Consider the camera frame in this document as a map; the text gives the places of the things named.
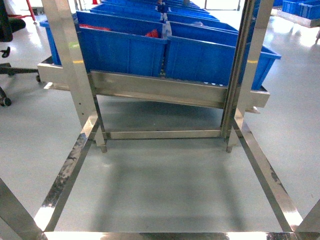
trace red item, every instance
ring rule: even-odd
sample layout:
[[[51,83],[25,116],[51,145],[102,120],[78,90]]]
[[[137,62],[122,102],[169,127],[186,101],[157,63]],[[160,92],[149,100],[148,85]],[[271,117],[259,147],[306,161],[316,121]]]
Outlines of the red item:
[[[153,29],[152,31],[148,32],[146,35],[146,37],[151,37],[151,38],[159,38],[159,34],[157,29]]]
[[[16,19],[23,19],[23,18],[26,18],[26,17],[31,17],[32,20],[34,22],[36,22],[36,17],[35,17],[34,11],[33,11],[32,7],[31,7],[31,4],[30,4],[29,0],[26,0],[26,4],[28,5],[30,15],[8,15],[8,17],[13,17],[13,18],[16,18]]]
[[[108,27],[102,27],[102,26],[91,26],[89,24],[80,24],[81,28],[87,28],[87,29],[98,29],[98,30],[104,30],[104,31],[111,31]]]

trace stainless steel frame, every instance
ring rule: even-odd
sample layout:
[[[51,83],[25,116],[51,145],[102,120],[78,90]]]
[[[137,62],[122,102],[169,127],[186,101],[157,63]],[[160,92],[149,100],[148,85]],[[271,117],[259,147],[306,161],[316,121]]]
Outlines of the stainless steel frame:
[[[317,28],[317,27],[320,27],[320,18],[318,18],[318,19],[307,19],[307,18],[304,18],[304,17],[301,17],[301,16],[297,16],[297,15],[294,15],[294,14],[290,14],[290,13],[284,12],[281,9],[277,9],[277,8],[272,9],[271,16],[283,18],[285,20],[288,20],[288,21],[293,22],[295,24],[299,24],[299,25],[301,25],[303,27],[306,27],[306,28]],[[318,34],[315,37],[315,44],[318,43],[319,39],[320,39],[320,28],[319,28]]]
[[[2,229],[2,224],[8,225],[23,240],[316,240],[320,237],[320,201],[303,220],[244,121],[246,111],[252,109],[254,112],[255,106],[263,107],[269,98],[269,93],[266,91],[251,91],[251,85],[272,3],[273,0],[262,0],[259,4],[257,18],[255,18],[253,12],[256,0],[245,1],[232,74],[229,86],[226,88],[109,72],[92,71],[91,74],[87,74],[68,0],[43,0],[63,67],[44,62],[38,66],[39,73],[42,79],[51,82],[47,88],[52,87],[71,92],[83,129],[34,219],[0,179],[0,217],[2,219],[0,229]],[[252,28],[254,31],[250,35],[249,29]],[[244,51],[248,47],[247,43],[250,42],[246,59]],[[243,64],[246,65],[244,72],[242,72]],[[242,84],[239,84],[240,76],[244,76]],[[96,98],[97,93],[174,104],[223,108],[224,114],[221,126],[212,129],[122,129],[105,132]],[[214,137],[229,139],[228,152],[231,151],[234,141],[240,140],[284,232],[53,232],[94,138],[98,144],[103,145],[106,139]]]

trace office chair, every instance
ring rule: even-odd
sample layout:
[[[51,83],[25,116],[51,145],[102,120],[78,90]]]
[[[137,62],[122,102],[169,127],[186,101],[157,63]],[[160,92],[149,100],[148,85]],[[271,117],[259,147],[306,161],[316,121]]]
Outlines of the office chair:
[[[25,21],[14,17],[8,17],[4,0],[0,0],[0,42],[8,43],[13,40],[12,33],[24,29],[26,27]],[[0,50],[2,58],[7,58],[10,55],[10,47],[6,50]],[[12,67],[10,63],[0,64],[0,74],[8,74],[13,76],[15,74],[29,74],[39,73],[38,69],[35,68],[20,68]],[[40,82],[39,75],[36,76],[36,80]],[[7,97],[5,91],[0,87],[0,105],[10,106],[11,100]]]

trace gray epoxy floor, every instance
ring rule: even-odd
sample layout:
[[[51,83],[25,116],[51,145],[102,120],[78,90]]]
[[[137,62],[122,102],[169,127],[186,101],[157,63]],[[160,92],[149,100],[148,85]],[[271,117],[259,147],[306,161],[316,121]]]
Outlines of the gray epoxy floor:
[[[239,25],[238,12],[216,16]],[[271,93],[247,122],[304,217],[320,198],[318,29],[271,17],[265,46],[282,55],[265,80]],[[43,28],[27,20],[10,62],[36,67],[50,55]],[[44,90],[34,74],[0,84],[0,176],[35,216],[81,129],[69,92]],[[107,128],[218,126],[222,111],[98,97]],[[101,232],[281,231],[241,146],[222,139],[109,141],[92,146],[56,230]]]

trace chair base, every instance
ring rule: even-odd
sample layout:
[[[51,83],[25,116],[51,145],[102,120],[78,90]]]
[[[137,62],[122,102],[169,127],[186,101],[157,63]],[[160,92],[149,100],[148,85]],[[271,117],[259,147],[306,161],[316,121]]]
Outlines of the chair base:
[[[1,63],[0,64],[0,74],[8,74],[9,76],[14,76],[15,74],[31,74],[38,73],[36,76],[36,81],[41,82],[38,69],[36,68],[21,68],[21,67],[12,67],[10,63]],[[7,97],[5,91],[0,87],[0,106],[8,107],[11,105],[10,98]]]

